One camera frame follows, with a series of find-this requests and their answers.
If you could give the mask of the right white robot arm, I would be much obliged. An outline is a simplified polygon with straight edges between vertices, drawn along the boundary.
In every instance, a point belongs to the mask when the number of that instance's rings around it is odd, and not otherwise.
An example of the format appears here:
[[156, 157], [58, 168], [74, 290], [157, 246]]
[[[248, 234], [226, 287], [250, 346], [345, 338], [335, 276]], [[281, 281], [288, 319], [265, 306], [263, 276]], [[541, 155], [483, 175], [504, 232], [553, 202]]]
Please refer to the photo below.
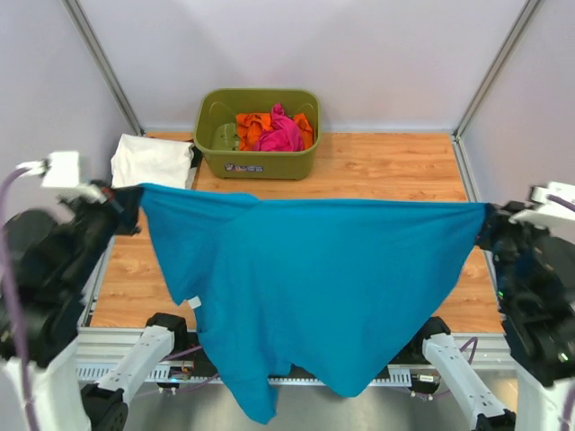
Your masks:
[[488, 389], [441, 319], [404, 341], [411, 360], [437, 369], [472, 430], [574, 428], [574, 245], [550, 233], [558, 216], [543, 204], [489, 204], [475, 240], [491, 253], [517, 411]]

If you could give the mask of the blue t shirt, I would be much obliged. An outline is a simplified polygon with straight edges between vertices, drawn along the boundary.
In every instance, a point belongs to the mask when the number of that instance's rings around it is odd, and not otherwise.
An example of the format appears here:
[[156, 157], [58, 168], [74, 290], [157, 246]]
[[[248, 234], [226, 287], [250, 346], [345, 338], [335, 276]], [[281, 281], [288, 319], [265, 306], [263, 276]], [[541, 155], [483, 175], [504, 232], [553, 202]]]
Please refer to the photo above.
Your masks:
[[450, 295], [482, 203], [267, 199], [147, 183], [141, 206], [171, 298], [244, 414], [304, 368], [359, 395]]

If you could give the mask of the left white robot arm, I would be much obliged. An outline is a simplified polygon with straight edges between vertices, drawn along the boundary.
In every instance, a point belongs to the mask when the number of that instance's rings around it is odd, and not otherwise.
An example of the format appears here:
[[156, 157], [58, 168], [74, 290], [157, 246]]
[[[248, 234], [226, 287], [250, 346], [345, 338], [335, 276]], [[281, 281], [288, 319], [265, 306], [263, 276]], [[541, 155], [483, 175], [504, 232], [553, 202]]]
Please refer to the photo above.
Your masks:
[[30, 430], [121, 430], [135, 394], [165, 358], [189, 349], [186, 321], [148, 319], [136, 344], [103, 377], [80, 386], [76, 374], [83, 291], [110, 240], [139, 231], [144, 191], [100, 181], [95, 198], [65, 198], [61, 223], [33, 208], [1, 227], [1, 368], [21, 400]]

